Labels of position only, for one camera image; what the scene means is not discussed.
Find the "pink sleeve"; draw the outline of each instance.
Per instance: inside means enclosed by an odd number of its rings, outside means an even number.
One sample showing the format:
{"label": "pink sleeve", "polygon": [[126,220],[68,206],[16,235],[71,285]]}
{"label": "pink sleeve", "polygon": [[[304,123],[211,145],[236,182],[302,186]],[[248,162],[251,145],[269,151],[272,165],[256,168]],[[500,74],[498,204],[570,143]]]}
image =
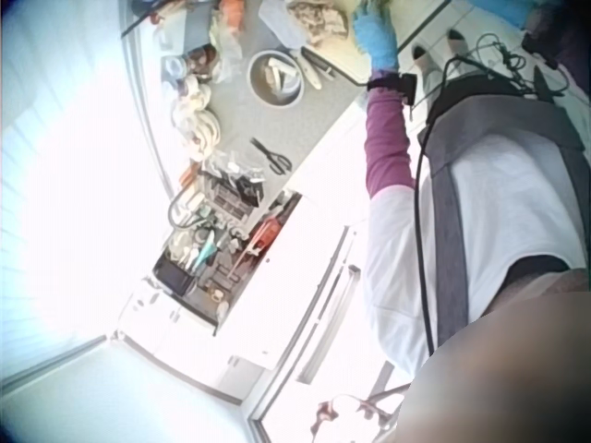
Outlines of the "pink sleeve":
{"label": "pink sleeve", "polygon": [[[374,72],[372,78],[385,74],[387,72]],[[415,187],[415,179],[410,174],[410,141],[406,136],[399,92],[384,88],[369,92],[366,127],[366,186],[369,196],[373,198],[388,186]]]}

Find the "wire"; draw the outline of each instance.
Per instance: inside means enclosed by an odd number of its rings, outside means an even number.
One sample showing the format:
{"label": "wire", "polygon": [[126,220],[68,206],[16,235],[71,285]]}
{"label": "wire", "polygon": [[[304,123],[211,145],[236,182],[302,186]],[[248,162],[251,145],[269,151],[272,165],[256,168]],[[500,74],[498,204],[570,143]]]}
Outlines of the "wire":
{"label": "wire", "polygon": [[[492,37],[494,39],[494,42],[486,44],[486,45],[482,45],[482,42],[487,37]],[[494,48],[497,51],[499,51],[499,53],[501,54],[501,62],[507,68],[507,70],[511,73],[510,77],[504,76],[503,74],[495,71],[493,67],[485,66],[485,63],[482,60],[482,55],[480,52],[482,50],[488,49],[488,48]],[[471,61],[467,58],[470,55],[474,55],[474,54],[477,57],[477,61],[478,61],[479,65],[476,65],[474,61]],[[466,53],[464,55],[464,57],[462,58],[462,61],[464,61],[465,63],[467,63],[469,65],[479,67],[486,74],[488,74],[490,76],[493,76],[493,77],[496,77],[499,79],[504,79],[506,81],[511,81],[512,84],[523,95],[536,94],[536,87],[535,87],[534,82],[531,80],[526,80],[525,78],[523,78],[521,73],[519,73],[520,70],[524,69],[527,66],[527,58],[524,55],[515,54],[515,53],[512,53],[511,51],[509,51],[507,49],[507,46],[501,42],[501,39],[499,38],[499,36],[497,34],[495,34],[494,32],[487,32],[485,34],[482,34],[478,38],[478,40],[476,41],[476,47],[474,49],[472,49],[471,51],[469,51],[468,53]],[[562,93],[571,87],[571,81],[569,80],[568,76],[566,75],[566,73],[564,72],[564,70],[560,66],[558,68],[558,71],[561,73],[562,78],[564,78],[564,86],[562,88],[560,88],[559,90],[550,90],[550,93],[553,97],[561,97]],[[437,91],[437,89],[434,89],[434,90],[426,93],[425,96],[423,97],[423,99],[421,99],[419,102],[417,102],[415,104],[415,106],[413,106],[411,108],[411,113],[419,104],[421,104],[424,100],[426,100],[431,94],[434,94],[436,91]]]}
{"label": "wire", "polygon": [[[443,76],[441,79],[441,91],[443,91],[447,84],[447,76],[450,65],[452,62],[459,59],[459,56],[456,56],[445,64],[443,69]],[[433,107],[429,110],[428,113],[428,120],[433,113]],[[428,139],[431,136],[431,132],[433,127],[435,126],[435,122],[431,122],[431,124],[427,128],[427,132],[425,133],[425,138],[423,144],[421,145],[421,151],[418,154],[418,163],[416,166],[416,185],[415,185],[415,239],[416,239],[416,259],[418,264],[418,279],[420,283],[421,289],[421,306],[423,310],[423,320],[425,321],[425,332],[427,334],[427,349],[429,357],[435,353],[435,345],[433,343],[433,332],[431,330],[431,317],[428,311],[428,299],[427,299],[427,278],[425,276],[425,258],[423,256],[423,235],[421,233],[421,220],[420,220],[420,176],[421,176],[421,167],[423,165],[423,158],[425,157],[425,147],[427,146]]]}
{"label": "wire", "polygon": [[170,202],[170,205],[168,206],[168,222],[170,223],[170,225],[172,227],[174,227],[175,229],[179,230],[179,231],[188,231],[191,228],[193,228],[194,226],[196,226],[199,222],[201,222],[201,217],[196,216],[196,214],[191,214],[191,218],[196,217],[196,219],[194,221],[189,221],[187,224],[183,225],[183,224],[179,224],[176,222],[175,217],[173,217],[173,210],[176,206],[176,203],[178,203],[178,200],[180,200],[180,198],[183,196],[183,194],[185,194],[185,192],[188,191],[188,189],[193,186],[193,182],[190,181],[188,182],[183,189],[181,189],[181,191],[176,194],[175,198],[173,198],[173,201]]}

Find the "gray vest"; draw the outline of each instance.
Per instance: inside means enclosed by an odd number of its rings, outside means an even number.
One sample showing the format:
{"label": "gray vest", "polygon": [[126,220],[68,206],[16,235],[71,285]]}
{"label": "gray vest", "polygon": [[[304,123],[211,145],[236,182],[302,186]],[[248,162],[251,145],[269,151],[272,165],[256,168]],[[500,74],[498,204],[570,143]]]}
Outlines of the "gray vest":
{"label": "gray vest", "polygon": [[[437,346],[468,324],[464,236],[451,165],[486,134],[511,128],[538,134],[560,148],[581,212],[588,266],[590,169],[567,113],[554,104],[520,97],[481,95],[462,100],[436,121],[425,149],[435,218]],[[425,132],[418,136],[421,145]]]}

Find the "blue glove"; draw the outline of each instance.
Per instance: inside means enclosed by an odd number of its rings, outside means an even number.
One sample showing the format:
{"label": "blue glove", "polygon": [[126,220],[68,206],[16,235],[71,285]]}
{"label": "blue glove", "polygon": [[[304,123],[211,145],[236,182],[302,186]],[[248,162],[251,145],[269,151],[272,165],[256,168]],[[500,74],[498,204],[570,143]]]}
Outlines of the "blue glove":
{"label": "blue glove", "polygon": [[535,0],[470,0],[472,5],[480,7],[522,30],[527,16],[536,5]]}
{"label": "blue glove", "polygon": [[398,69],[398,41],[390,11],[381,0],[362,0],[353,13],[359,47],[371,56],[374,69]]}

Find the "shoe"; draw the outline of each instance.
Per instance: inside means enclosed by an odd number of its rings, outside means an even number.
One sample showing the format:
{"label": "shoe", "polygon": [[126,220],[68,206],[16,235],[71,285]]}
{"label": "shoe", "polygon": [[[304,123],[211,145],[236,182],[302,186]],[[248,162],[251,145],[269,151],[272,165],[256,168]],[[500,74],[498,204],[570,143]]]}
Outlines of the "shoe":
{"label": "shoe", "polygon": [[470,50],[468,49],[468,43],[464,36],[457,30],[449,30],[447,33],[447,44],[450,46],[450,50],[454,56],[461,55],[466,57]]}
{"label": "shoe", "polygon": [[435,69],[440,69],[431,55],[422,46],[417,45],[413,47],[413,60],[415,60],[415,65],[418,66],[423,75]]}

